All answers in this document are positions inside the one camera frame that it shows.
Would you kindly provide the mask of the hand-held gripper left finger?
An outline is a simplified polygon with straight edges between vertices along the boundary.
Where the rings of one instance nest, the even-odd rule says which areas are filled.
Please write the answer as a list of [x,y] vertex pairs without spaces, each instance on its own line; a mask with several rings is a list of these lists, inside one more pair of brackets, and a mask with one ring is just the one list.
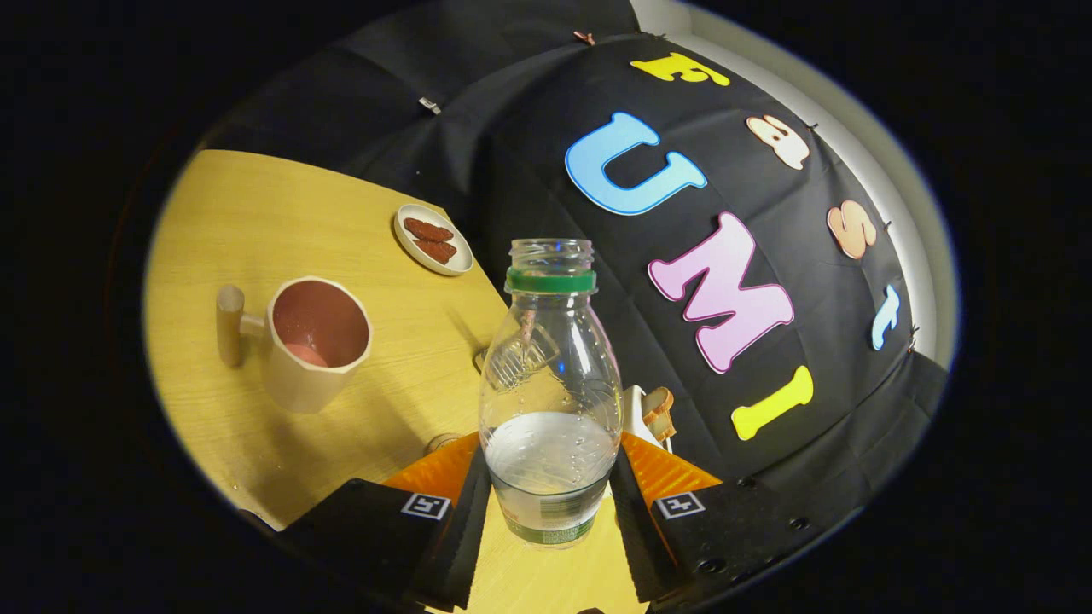
[[246,520],[292,555],[397,611],[468,607],[491,482],[479,435],[383,482],[348,479],[288,527]]

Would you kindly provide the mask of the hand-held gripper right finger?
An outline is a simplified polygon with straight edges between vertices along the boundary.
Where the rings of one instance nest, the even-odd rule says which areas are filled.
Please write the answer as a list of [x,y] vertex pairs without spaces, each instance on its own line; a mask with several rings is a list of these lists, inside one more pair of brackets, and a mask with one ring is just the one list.
[[741,594],[824,530],[760,482],[715,479],[628,432],[612,492],[636,595],[651,613],[698,613]]

